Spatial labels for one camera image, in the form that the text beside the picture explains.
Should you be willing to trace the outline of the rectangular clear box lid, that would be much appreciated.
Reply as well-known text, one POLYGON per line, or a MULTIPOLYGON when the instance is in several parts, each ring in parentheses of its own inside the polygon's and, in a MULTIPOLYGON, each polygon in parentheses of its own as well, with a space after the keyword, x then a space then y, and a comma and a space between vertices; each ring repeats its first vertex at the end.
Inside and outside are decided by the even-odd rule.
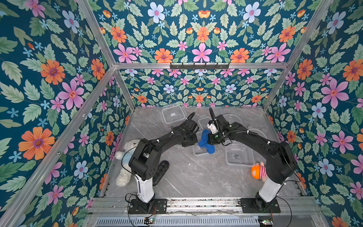
POLYGON ((201 131, 208 129, 207 125, 208 125, 209 121, 211 121, 211 117, 209 117, 209 116, 202 117, 198 120, 198 124, 200 126, 201 131))

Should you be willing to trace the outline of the blue cleaning cloth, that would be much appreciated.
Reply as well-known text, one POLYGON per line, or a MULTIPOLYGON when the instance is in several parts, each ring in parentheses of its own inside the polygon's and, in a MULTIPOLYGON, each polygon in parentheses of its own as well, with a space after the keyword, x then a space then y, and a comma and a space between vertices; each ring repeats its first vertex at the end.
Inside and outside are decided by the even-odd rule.
POLYGON ((201 134, 201 138, 200 141, 198 142, 198 146, 200 148, 205 148, 207 153, 209 154, 214 154, 215 153, 215 146, 214 145, 210 145, 208 143, 209 137, 208 134, 210 133, 209 130, 204 129, 202 134, 201 134))

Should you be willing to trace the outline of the round clear lunch box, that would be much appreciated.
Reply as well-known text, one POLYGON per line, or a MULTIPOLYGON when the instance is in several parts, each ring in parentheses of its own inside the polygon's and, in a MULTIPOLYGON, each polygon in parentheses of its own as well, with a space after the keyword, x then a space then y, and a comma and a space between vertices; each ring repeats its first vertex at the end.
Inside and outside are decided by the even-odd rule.
POLYGON ((241 118, 238 115, 235 115, 235 114, 231 114, 231 113, 225 114, 224 118, 230 124, 232 124, 232 123, 243 124, 241 118))

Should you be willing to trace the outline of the square clear lunch box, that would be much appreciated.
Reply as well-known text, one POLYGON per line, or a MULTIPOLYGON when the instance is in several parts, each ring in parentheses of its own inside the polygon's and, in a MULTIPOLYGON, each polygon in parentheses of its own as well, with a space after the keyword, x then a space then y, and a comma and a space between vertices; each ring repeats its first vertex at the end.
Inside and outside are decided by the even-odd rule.
POLYGON ((253 150, 240 142, 227 145, 225 156, 226 164, 230 166, 252 167, 255 164, 253 150))

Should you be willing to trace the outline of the square clear lunch box lid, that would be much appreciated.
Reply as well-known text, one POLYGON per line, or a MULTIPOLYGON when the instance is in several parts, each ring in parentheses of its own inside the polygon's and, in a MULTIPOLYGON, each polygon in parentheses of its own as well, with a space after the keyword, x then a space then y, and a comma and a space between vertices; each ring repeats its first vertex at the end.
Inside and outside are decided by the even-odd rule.
POLYGON ((173 124, 186 118, 181 106, 169 106, 161 110, 162 117, 166 124, 173 124))

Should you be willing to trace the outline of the rectangular clear lunch box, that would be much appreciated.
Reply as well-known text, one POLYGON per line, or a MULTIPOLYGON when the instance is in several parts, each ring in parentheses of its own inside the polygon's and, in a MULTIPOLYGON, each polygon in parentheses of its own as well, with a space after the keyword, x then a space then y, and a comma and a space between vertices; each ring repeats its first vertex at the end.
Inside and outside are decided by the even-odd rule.
POLYGON ((198 146, 198 142, 200 141, 201 134, 202 134, 202 131, 196 133, 196 136, 197 136, 197 144, 196 145, 193 145, 193 147, 192 147, 193 148, 193 154, 195 156, 197 156, 197 157, 209 154, 209 153, 207 153, 207 151, 206 151, 205 148, 200 148, 198 146))

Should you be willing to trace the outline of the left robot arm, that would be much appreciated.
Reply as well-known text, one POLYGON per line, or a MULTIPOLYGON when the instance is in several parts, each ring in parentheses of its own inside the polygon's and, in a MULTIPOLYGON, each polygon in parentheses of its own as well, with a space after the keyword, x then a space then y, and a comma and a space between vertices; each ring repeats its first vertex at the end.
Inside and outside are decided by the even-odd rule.
POLYGON ((135 202, 143 211, 152 211, 155 204, 153 186, 157 185, 166 173, 161 166, 161 155, 176 145, 189 147, 198 142, 196 133, 199 125, 193 120, 192 112, 179 126, 172 127, 171 132, 157 139, 141 139, 129 160, 131 173, 137 182, 135 202))

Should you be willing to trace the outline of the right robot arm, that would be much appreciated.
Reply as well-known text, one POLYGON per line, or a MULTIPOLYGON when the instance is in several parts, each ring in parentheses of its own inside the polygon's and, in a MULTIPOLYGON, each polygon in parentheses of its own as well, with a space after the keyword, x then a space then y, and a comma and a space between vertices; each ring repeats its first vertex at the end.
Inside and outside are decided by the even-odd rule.
POLYGON ((233 142, 243 144, 262 155, 266 163, 266 180, 252 199, 250 207, 262 213, 268 210, 288 178, 296 173, 297 163, 291 148, 283 142, 276 142, 260 136, 238 122, 229 123, 223 115, 216 116, 209 108, 211 121, 208 128, 208 144, 230 146, 233 142))

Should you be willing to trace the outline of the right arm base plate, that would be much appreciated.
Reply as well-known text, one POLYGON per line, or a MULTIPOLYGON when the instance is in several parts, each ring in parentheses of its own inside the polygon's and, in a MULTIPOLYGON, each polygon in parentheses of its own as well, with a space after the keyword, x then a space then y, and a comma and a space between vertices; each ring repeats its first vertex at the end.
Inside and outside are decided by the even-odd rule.
POLYGON ((241 206, 243 213, 258 213, 258 214, 281 213, 281 209, 277 199, 274 199, 271 202, 265 202, 262 199, 241 198, 238 201, 238 204, 241 206))

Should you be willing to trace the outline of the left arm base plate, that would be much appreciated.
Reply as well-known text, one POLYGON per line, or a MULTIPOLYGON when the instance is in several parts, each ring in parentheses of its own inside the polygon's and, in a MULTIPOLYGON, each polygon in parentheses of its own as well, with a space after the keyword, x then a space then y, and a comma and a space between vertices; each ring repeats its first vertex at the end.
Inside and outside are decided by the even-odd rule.
POLYGON ((145 203, 140 199, 132 199, 129 203, 129 214, 166 214, 168 200, 152 199, 145 203))

